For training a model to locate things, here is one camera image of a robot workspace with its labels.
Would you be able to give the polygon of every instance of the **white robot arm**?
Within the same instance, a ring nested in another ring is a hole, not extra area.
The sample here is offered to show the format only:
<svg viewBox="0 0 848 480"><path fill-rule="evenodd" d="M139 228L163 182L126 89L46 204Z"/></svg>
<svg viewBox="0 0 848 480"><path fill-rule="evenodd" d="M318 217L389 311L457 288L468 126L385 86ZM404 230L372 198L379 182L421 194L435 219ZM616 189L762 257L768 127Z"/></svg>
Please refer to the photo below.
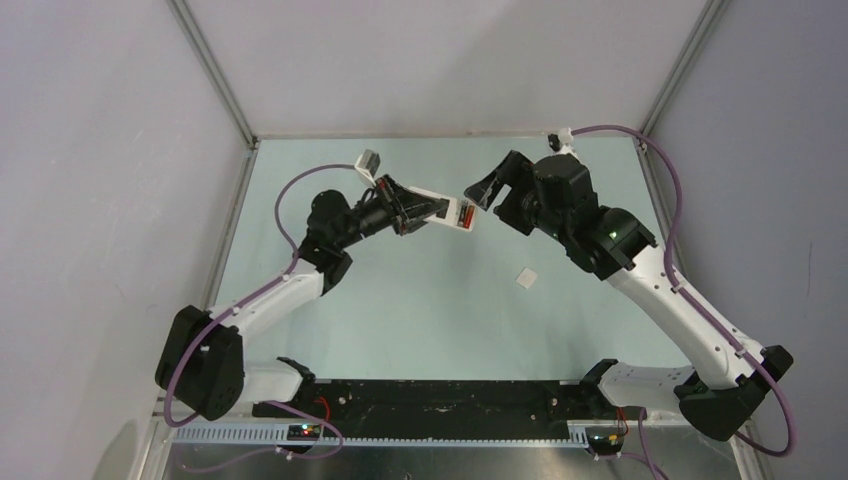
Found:
<svg viewBox="0 0 848 480"><path fill-rule="evenodd" d="M473 228L473 204L404 188L388 175L375 179L379 164L374 152L360 156L355 169L371 196L364 196L352 208L335 190L315 197L306 238L293 266L240 300L209 311L188 306L176 315L156 369L160 387L167 389L176 375L174 396L207 420L220 418L236 403L292 400L301 383L314 380L314 375L288 358L245 362L244 348L288 313L335 287L352 263L347 247L387 228L401 236L427 223L463 231ZM212 327L199 348L190 348L199 333L213 325L213 319L220 323Z"/></svg>
<svg viewBox="0 0 848 480"><path fill-rule="evenodd" d="M727 440L751 416L770 390L743 354L750 353L775 380L792 364L783 347L763 346L727 321L676 271L667 277L663 249L630 212L598 203L589 170L570 145L549 137L554 155L535 164L510 152L465 196L483 210L503 186L511 187L493 209L524 235L538 228L565 247L577 266L607 281L644 310L677 344L691 365L679 368L635 367L603 360L582 384L597 386L603 402L682 413L705 435ZM712 314L741 344L734 348L690 301Z"/></svg>

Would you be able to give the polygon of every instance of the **white paper square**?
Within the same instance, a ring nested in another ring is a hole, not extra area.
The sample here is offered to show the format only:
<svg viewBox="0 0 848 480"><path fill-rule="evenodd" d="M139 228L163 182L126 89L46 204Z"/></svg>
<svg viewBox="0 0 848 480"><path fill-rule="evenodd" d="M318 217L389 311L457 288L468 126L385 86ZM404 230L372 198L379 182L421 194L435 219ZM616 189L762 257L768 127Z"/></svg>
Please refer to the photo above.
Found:
<svg viewBox="0 0 848 480"><path fill-rule="evenodd" d="M515 279L515 283L521 285L524 288L530 288L530 286L533 285L533 282L536 281L536 278L538 276L539 275L536 272L525 267L524 270L522 270L521 273L518 275L518 278Z"/></svg>

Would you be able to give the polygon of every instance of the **purple cable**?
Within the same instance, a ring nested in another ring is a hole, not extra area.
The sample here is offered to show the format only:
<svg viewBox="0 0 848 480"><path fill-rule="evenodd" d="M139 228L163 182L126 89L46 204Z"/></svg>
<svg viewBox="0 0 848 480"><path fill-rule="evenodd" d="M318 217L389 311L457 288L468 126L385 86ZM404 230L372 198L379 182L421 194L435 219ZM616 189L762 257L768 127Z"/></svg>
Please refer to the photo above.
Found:
<svg viewBox="0 0 848 480"><path fill-rule="evenodd" d="M279 285L280 283L282 283L284 281L283 277L290 274L292 271L294 271L295 265L297 265L297 260L298 260L297 244L294 242L294 239L292 239L292 237L288 234L288 232L286 232L285 228L283 228L283 224L280 221L280 213L279 213L280 203L282 202L283 196L285 196L286 192L288 192L288 190L292 187L292 185L297 183L298 180L300 180L303 177L306 177L308 175L311 175L315 172L320 172L322 170L329 170L329 169L333 169L333 168L339 168L339 169L345 169L345 170L353 170L354 169L353 166L344 165L344 164L330 164L330 165L323 165L323 166L320 166L320 167L312 168L312 169L309 169L309 170L301 173L300 175L294 177L293 179L291 179L283 187L283 189L280 191L280 194L277 196L277 201L274 204L274 220L277 223L277 228L279 228L280 233L283 234L283 237L286 239L286 241L292 247L293 253L292 253L291 262L289 263L288 267L286 267L286 269L283 271L283 274L281 276L275 277L273 280L266 283L265 285L260 287L255 292L246 296L245 298L243 298L242 300L237 302L234 305L234 307L237 307L237 308L244 307L245 305L249 304L250 302L252 302L256 298L258 298L259 296L266 293L268 290L271 290L272 288L274 288L277 285ZM230 315L233 314L233 308L234 307L227 308L220 315L215 317L206 327L204 327L203 330L201 330L200 333L198 333L197 336L194 338L194 340L192 340L191 343L188 345L185 353L183 353L183 356L180 357L180 361L177 362L177 366L176 366L176 368L174 368L174 373L171 375L171 380L168 382L168 388L165 390L163 416L165 418L165 423L168 426L173 427L173 428L183 427L185 425L188 425L189 423L191 423L194 419L196 419L198 417L198 413L195 412L195 413L192 413L191 415L189 415L188 417L186 417L182 420L174 420L174 416L173 416L173 412L172 412L172 404L173 404L173 401L174 401L174 392L176 391L177 383L179 382L180 376L182 376L183 371L185 370L185 367L188 364L188 361L191 358L192 353L195 350L197 350L198 347L200 347L203 340L209 335L209 333L212 332L212 330L215 327L220 325L221 322L223 322ZM298 454L298 453L294 453L294 452L288 452L292 456L297 457L297 458L306 458L306 459L313 459L313 460L317 460L317 459L321 459L321 458L327 458L330 455L336 454L339 450L341 450L342 445L344 445L344 436L342 436L341 432L339 432L339 430L336 429L336 427L331 425L330 423L325 422L324 420L320 420L316 417L313 417L313 416L311 416L307 413L304 413L304 412L302 412L302 411L300 411L296 408L290 407L290 406L285 405L285 404L280 403L280 402L268 401L266 403L274 405L277 408L281 408L281 409L283 409L283 410L285 410L289 413L292 413L294 415L297 415L301 418L304 418L304 419L313 421L315 423L318 423L320 425L323 425L326 428L330 429L333 433L335 433L336 436L339 438L339 445L336 448L334 448L333 450L331 450L330 452L327 452L327 453L324 453L324 454L321 454L321 455L314 455L314 456L303 455L303 454ZM208 473L208 472L220 470L222 468L226 468L226 467L228 467L228 466L230 466L234 463L240 462L240 461L242 461L246 458L252 457L254 455L258 455L260 453L276 452L276 451L277 451L276 447L259 448L259 449L247 452L247 453L240 455L236 458L233 458L231 460L228 460L228 461L226 461L226 462L224 462L220 465L214 466L214 467L190 468L190 467L182 466L182 468L185 471L190 472L190 473Z"/></svg>
<svg viewBox="0 0 848 480"><path fill-rule="evenodd" d="M642 422L645 420L645 415L647 414L648 411L644 408L639 411L639 441L642 443L642 453L645 454L645 465L651 469L651 475L654 476L654 480L659 480L660 469L658 466L654 465L654 461L651 460L651 452L648 449L648 442L645 439L645 427L642 425Z"/></svg>
<svg viewBox="0 0 848 480"><path fill-rule="evenodd" d="M254 455L260 455L260 454L263 454L263 453L276 453L276 454L280 454L280 455L285 454L286 456L291 455L293 458L303 458L303 459L306 459L306 460L320 460L322 458L327 458L329 456L335 455L344 446L344 435L342 435L342 433L331 423L329 423L325 420L321 420L320 418L313 417L312 415L309 415L308 413L302 412L302 411L300 411L300 410L298 410L294 407L290 407L290 406L288 406L284 403L281 403L281 402L276 402L276 401L271 400L271 401L267 401L265 403L267 403L269 405L273 405L277 408L283 409L283 410L285 410L289 413L292 413L294 415L297 415L298 417L301 417L305 420L309 420L310 422L315 422L317 424L323 425L324 427L328 428L330 431L332 431L336 435L336 437L339 439L338 445L334 446L333 449L330 450L329 452L322 453L322 454L319 454L319 455L307 455L307 454L303 454L303 453L295 453L295 452L291 452L289 450L286 450L283 447L262 447L262 448L257 448L255 450L251 450L249 452L245 452L245 453L243 453L243 454L241 454L237 457L234 457L234 458L227 460L226 462L219 463L218 465L213 465L211 467L189 467L182 462L182 459L175 458L176 462L179 464L179 467L182 470L184 470L188 473L196 473L196 474L212 473L212 472L217 472L219 470L223 470L223 469L230 467L232 465L235 465L236 463L238 463L242 460L245 460L247 458L250 458Z"/></svg>
<svg viewBox="0 0 848 480"><path fill-rule="evenodd" d="M341 450L342 447L344 446L344 435L342 435L342 432L340 432L339 429L336 428L334 425L332 425L330 422L324 421L324 420L322 420L318 417L313 417L312 415L310 415L308 413L301 412L300 410L298 410L294 407L290 407L290 406L288 406L288 405L286 405L285 403L282 403L282 402L269 400L265 403L267 403L268 405L273 405L273 406L280 408L282 410L285 410L285 411L287 411L291 414L297 415L300 418L304 418L306 420L309 420L310 422L315 422L319 425L323 425L324 427L330 429L330 431L333 432L336 435L336 437L339 438L339 444L336 445L335 447L333 447L333 449L330 450L329 452L321 453L321 454L318 454L318 455L306 455L304 453L289 452L288 455L291 455L292 457L295 457L295 458L306 458L306 459L309 459L309 460L320 460L322 458L327 458L327 457L330 457L330 456L333 456L333 455L339 453L339 450Z"/></svg>
<svg viewBox="0 0 848 480"><path fill-rule="evenodd" d="M644 464L646 467L651 468L651 464L648 463L648 460L645 459L645 457L643 457L642 455L639 455L638 453L621 453L619 455L597 455L595 451L592 450L592 447L589 447L588 450L589 453L595 456L595 458L597 458L598 460L618 460L620 458L630 458L632 460L638 460L639 462L642 462L642 464ZM663 480L669 480L668 475L666 475L660 467L654 465L654 468L656 469L656 472L659 474L659 476L663 478Z"/></svg>
<svg viewBox="0 0 848 480"><path fill-rule="evenodd" d="M277 222L277 228L280 229L280 233L282 233L283 237L285 237L286 241L289 242L289 245L291 245L292 251L294 252L294 253L292 253L292 260L289 263L289 266L286 267L285 271L283 271L283 276L290 274L294 270L295 265L297 264L297 244L294 242L294 239L292 239L292 237L286 232L285 228L283 228L282 222L280 222L279 211L280 211L280 203L283 200L283 196L286 194L286 192L289 191L289 189L292 187L292 185L297 183L297 181L302 179L303 177L311 175L315 172L320 172L322 170L329 170L331 168L353 170L353 166L344 165L344 164L330 164L330 165L323 165L323 166L320 166L320 167L315 167L315 168L309 169L309 170L301 173L300 175L294 177L293 179L291 179L289 181L289 183L287 183L283 187L283 189L280 191L280 194L277 195L277 201L274 204L274 220ZM248 295L247 297L245 297L244 299L242 299L241 301L236 303L235 306L238 307L238 308L244 307L246 304L252 302L254 299L259 297L260 295L264 294L268 290L279 285L282 281L283 281L282 276L274 278L273 280L271 280L270 282L268 282L267 284L265 284L264 286L259 288L259 290L256 290L255 292L251 293L250 295ZM209 325L207 325L203 330L201 330L200 333L198 333L197 336L194 338L194 340L191 341L191 343L186 348L185 353L183 353L183 356L180 357L180 361L177 362L177 367L174 369L174 373L171 375L171 381L168 382L168 388L165 391L165 402L164 402L165 405L164 405L164 412L163 413L164 413L164 417L165 417L165 423L167 423L168 426L173 427L173 428L183 427L185 425L188 425L189 423L191 423L191 421L193 421L195 418L198 417L198 414L195 412L195 413L192 413L191 415L189 415L188 417L186 417L182 420L179 420L179 421L174 420L174 416L171 412L171 406L172 406L172 403L174 401L174 391L177 389L177 383L179 382L180 376L182 376L183 371L185 370L185 367L188 364L188 361L191 358L192 353L194 353L194 351L197 350L197 347L200 346L200 344L203 342L203 340L206 338L206 336L209 335L209 333L212 332L212 330L215 327L217 327L221 322L223 322L225 319L227 319L227 317L232 315L232 313L233 313L233 309L228 308L224 312L222 312L220 315L215 317L209 323Z"/></svg>
<svg viewBox="0 0 848 480"><path fill-rule="evenodd" d="M659 146L656 142L645 136L642 132L638 130L634 130L632 128L627 128L621 125L595 125L591 127L578 128L577 130L573 130L571 132L572 135L582 135L585 133L599 132L604 130L613 130L617 132L626 133L632 137L639 139L644 142L646 145L650 146L657 152L657 155L660 156L663 163L665 164L668 173L671 175L671 181L674 184L674 195L676 197L676 204L674 209L674 215L671 220L671 227L669 228L668 238L666 238L665 243L665 254L663 256L663 266L665 268L666 275L668 276L669 282L673 287L679 287L680 281L677 279L674 271L674 265L672 263L672 256L674 250L674 241L677 238L677 231L680 228L680 217L683 211L683 188L680 185L680 178L677 175L677 169L674 168L674 164L671 163L671 159L668 154ZM777 398L777 402L780 404L781 410L783 410L783 416L786 419L786 429L787 429L787 440L786 447L783 450L771 450L762 445L757 444L747 436L736 432L737 438L742 440L743 442L750 445L755 450L765 453L766 455L770 455L773 457L786 457L795 449L795 444L797 441L797 434L795 428L795 417L792 415L792 410L789 407L789 400L786 398L786 395L783 393L783 390L778 386L777 382L774 380L774 377L762 366L757 360L745 351L745 347L730 333L721 322L718 321L712 313L710 313L701 303L692 296L685 288L679 288L678 292L680 292L681 296L686 299L686 301L694 308L704 319L715 328L718 333L724 337L725 340L737 351L744 352L742 357L754 368L768 383L769 387L774 392L775 397Z"/></svg>
<svg viewBox="0 0 848 480"><path fill-rule="evenodd" d="M283 228L283 222L280 221L280 203L282 203L283 201L283 196L285 196L286 192L289 191L292 185L297 183L298 180L302 179L303 177L307 177L309 175L312 175L313 173L320 172L322 170L330 170L333 168L340 168L343 170L354 170L353 165L345 165L344 163L331 163L328 165L321 165L320 167L310 168L309 170L289 180L289 183L287 183L286 186L283 187L282 190L280 190L280 194L277 195L277 201L274 203L274 221L277 222L277 228L280 230L280 233L283 234L283 238L285 238L286 241L289 242L289 245L291 245L292 247L292 261L291 263L289 263L289 266L283 272L283 275L290 274L294 270L294 266L297 264L297 244L294 242L294 239L291 237L291 235L286 232L286 229Z"/></svg>

